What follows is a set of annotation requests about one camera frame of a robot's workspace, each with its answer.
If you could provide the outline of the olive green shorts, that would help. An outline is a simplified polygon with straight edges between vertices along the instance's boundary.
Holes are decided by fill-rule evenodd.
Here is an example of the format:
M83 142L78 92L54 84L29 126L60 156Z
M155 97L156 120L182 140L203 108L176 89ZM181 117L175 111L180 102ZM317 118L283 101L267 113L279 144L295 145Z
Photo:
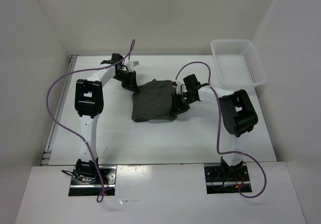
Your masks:
M170 80L156 80L138 87L139 93L132 95L131 119L135 122L174 121L170 116L172 94L176 92Z

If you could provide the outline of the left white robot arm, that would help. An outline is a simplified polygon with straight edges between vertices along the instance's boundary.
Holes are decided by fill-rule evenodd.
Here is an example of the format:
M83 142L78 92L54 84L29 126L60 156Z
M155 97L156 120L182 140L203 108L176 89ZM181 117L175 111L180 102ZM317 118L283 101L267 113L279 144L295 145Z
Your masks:
M97 124L104 108L103 87L115 79L132 92L139 92L136 83L136 60L125 61L120 54L113 53L110 60L100 63L100 69L86 79L78 79L75 89L75 110L80 118L81 136L85 147L76 162L75 175L93 184L100 181L98 154L96 149Z

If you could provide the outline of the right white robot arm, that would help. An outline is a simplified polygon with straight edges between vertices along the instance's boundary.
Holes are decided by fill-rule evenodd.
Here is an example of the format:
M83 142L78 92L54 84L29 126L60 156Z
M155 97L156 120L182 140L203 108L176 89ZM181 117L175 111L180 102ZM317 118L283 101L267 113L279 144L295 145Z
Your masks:
M232 180L241 171L244 161L243 152L254 126L258 123L258 116L253 104L243 89L229 91L213 88L209 83L201 84L194 74L183 79L183 83L173 82L175 92L171 94L172 106L170 116L187 112L190 104L196 101L212 103L218 107L218 131L224 127L231 135L231 143L227 150L219 153L220 175L223 180Z

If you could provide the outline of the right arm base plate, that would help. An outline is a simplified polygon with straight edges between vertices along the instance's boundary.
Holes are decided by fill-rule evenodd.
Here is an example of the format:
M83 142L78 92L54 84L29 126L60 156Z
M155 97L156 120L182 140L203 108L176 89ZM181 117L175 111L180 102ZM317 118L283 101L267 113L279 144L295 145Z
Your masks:
M239 188L241 188L241 192L252 192L246 165L231 177L223 176L219 164L204 165L204 173L207 194L238 193Z

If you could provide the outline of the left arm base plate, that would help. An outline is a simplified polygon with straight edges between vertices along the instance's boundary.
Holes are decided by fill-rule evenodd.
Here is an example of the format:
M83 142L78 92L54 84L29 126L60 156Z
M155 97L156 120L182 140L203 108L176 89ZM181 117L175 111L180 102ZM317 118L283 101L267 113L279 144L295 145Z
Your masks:
M104 196L115 195L116 172L116 166L100 167L105 189ZM99 176L87 177L76 173L76 170L65 171L65 173L71 176L68 196L97 196L102 192Z

